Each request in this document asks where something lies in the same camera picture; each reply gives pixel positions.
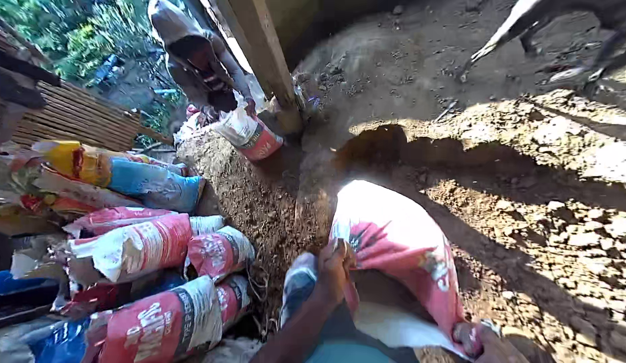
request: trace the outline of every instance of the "dirt pile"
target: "dirt pile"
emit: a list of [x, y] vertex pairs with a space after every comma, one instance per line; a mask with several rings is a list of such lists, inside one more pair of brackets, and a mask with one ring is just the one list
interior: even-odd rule
[[543, 87], [545, 65], [592, 59], [602, 37], [587, 14], [536, 38], [542, 57], [511, 43], [454, 82], [512, 4], [423, 2], [320, 44], [297, 68], [323, 112], [301, 151], [252, 165], [220, 137], [181, 145], [212, 187], [203, 212], [223, 213], [255, 243], [253, 277], [269, 277], [257, 302], [264, 335], [290, 262], [327, 242], [339, 188], [367, 179], [445, 231], [470, 316], [539, 343], [547, 354], [534, 361], [626, 362], [626, 84], [620, 108]]

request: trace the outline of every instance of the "wooden beam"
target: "wooden beam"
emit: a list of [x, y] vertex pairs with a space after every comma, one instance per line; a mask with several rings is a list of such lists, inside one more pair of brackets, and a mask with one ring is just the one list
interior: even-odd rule
[[288, 115], [278, 118], [280, 127], [286, 134], [298, 134], [302, 119], [293, 81], [266, 0], [217, 0], [217, 4], [257, 79], [268, 84]]
[[156, 130], [149, 128], [149, 127], [144, 127], [144, 126], [140, 126], [138, 128], [138, 133], [139, 134], [143, 134], [145, 136], [149, 136], [152, 139], [162, 142], [163, 144], [167, 144], [170, 146], [174, 146], [174, 138], [173, 137], [167, 137], [164, 136], [163, 134], [157, 132]]

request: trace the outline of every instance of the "soil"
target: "soil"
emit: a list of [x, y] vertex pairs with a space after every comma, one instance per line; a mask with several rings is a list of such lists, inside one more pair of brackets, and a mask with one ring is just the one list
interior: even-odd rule
[[543, 85], [606, 37], [574, 13], [535, 38], [537, 58], [515, 40], [455, 82], [513, 3], [418, 2], [319, 44], [293, 73], [311, 99], [301, 148], [252, 164], [220, 136], [180, 145], [209, 181], [199, 213], [255, 243], [263, 338], [290, 262], [328, 242], [341, 186], [367, 179], [430, 213], [453, 243], [467, 315], [536, 344], [531, 361], [626, 362], [626, 69], [596, 101]]

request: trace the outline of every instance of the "blue object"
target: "blue object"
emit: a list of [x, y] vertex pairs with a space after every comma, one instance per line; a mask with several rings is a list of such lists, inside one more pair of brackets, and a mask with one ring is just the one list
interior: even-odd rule
[[198, 202], [200, 181], [200, 176], [180, 176], [156, 165], [114, 158], [108, 188], [138, 198], [148, 208], [191, 212]]
[[0, 295], [16, 293], [50, 282], [50, 278], [26, 278], [15, 280], [8, 270], [0, 271]]
[[48, 336], [28, 343], [35, 363], [80, 363], [86, 352], [84, 334], [90, 322], [86, 318], [50, 326]]

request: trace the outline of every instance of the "hand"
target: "hand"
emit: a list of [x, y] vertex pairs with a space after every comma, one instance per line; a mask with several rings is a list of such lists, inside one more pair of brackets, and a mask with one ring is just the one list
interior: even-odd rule
[[500, 338], [487, 326], [478, 327], [479, 342], [483, 345], [483, 354], [475, 363], [528, 363], [509, 341]]
[[333, 306], [339, 305], [344, 300], [344, 287], [351, 282], [349, 269], [355, 266], [356, 254], [343, 239], [324, 247], [319, 254], [314, 294]]
[[246, 112], [248, 113], [248, 116], [255, 116], [257, 114], [257, 111], [255, 110], [255, 107], [257, 107], [257, 104], [255, 103], [255, 100], [253, 99], [249, 99], [248, 100], [248, 106], [246, 106]]

